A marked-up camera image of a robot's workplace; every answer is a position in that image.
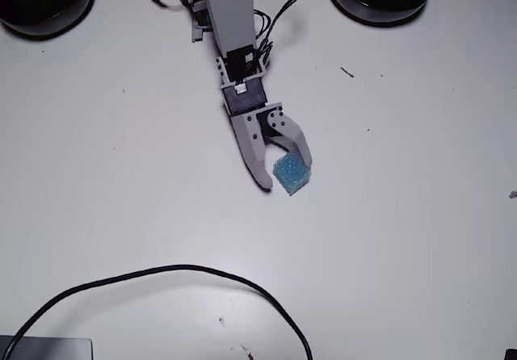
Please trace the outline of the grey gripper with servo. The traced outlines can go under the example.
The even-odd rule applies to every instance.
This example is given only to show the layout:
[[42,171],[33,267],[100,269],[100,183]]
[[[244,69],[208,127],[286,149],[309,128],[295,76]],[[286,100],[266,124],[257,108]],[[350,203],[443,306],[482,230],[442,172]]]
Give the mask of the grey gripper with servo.
[[230,117],[246,167],[263,190],[273,187],[271,176],[265,168],[266,148],[263,138],[275,137],[277,144],[283,145],[292,153],[297,151],[308,168],[313,163],[301,127],[282,110],[281,103],[272,103]]

